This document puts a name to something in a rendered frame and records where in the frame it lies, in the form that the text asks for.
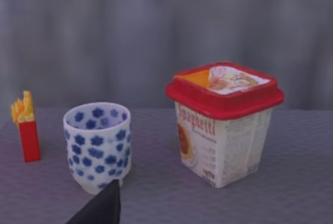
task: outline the french fries toy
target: french fries toy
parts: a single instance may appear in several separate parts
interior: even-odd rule
[[[12,121],[18,126],[24,161],[41,159],[40,146],[35,121],[35,112],[30,91],[23,92],[23,100],[17,99],[11,106]]]

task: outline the white ceramic cup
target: white ceramic cup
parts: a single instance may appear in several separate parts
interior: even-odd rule
[[[67,158],[75,181],[89,194],[98,194],[131,168],[131,114],[122,105],[90,103],[63,117]]]

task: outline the white carton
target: white carton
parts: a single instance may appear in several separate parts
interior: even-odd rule
[[[272,109],[214,120],[175,103],[182,163],[216,188],[258,170]]]

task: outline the blurred background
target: blurred background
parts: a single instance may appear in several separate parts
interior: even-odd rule
[[[0,0],[0,123],[36,107],[172,107],[177,71],[233,61],[278,79],[283,108],[333,109],[333,0]]]

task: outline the french fries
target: french fries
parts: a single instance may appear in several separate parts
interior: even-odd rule
[[[35,120],[32,96],[30,91],[23,92],[23,100],[17,99],[11,106],[13,123],[31,122]]]

